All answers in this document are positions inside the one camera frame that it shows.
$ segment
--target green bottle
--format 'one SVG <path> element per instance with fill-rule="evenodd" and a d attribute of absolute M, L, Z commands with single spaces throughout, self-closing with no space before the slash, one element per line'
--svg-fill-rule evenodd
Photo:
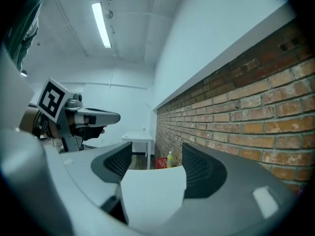
<path fill-rule="evenodd" d="M 168 153 L 168 156 L 167 156 L 167 167 L 168 168 L 172 168 L 172 165 L 173 165 L 173 155 L 172 155 L 172 152 L 170 151 Z"/>

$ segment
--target ceiling light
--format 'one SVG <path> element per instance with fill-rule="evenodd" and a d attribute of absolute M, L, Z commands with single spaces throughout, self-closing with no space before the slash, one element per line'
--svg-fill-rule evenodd
<path fill-rule="evenodd" d="M 93 9 L 97 28 L 98 28 L 100 37 L 102 38 L 103 44 L 104 44 L 105 48 L 111 48 L 111 44 L 109 42 L 109 38 L 107 35 L 105 23 L 104 23 L 102 4 L 100 2 L 94 3 L 94 4 L 92 4 L 92 9 Z"/>
<path fill-rule="evenodd" d="M 21 71 L 21 75 L 24 76 L 24 77 L 27 77 L 28 76 L 28 73 L 26 70 L 22 70 Z"/>

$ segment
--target ceiling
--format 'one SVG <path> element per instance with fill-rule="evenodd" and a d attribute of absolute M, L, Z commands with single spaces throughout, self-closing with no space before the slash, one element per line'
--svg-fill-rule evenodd
<path fill-rule="evenodd" d="M 91 4 L 102 2 L 112 48 L 101 41 Z M 63 58 L 121 59 L 155 65 L 181 0 L 44 0 L 24 66 Z"/>

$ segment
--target wooden floor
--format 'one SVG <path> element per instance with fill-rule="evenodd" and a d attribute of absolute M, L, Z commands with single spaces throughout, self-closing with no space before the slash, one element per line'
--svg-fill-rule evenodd
<path fill-rule="evenodd" d="M 129 166 L 129 170 L 146 170 L 147 158 L 144 155 L 132 155 L 132 161 Z M 150 170 L 156 169 L 156 163 L 154 158 L 151 157 Z"/>

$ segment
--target red plastic basket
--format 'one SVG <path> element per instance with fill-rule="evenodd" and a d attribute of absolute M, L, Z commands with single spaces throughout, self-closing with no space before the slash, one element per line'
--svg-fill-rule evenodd
<path fill-rule="evenodd" d="M 156 159 L 156 169 L 166 169 L 167 168 L 167 157 Z"/>

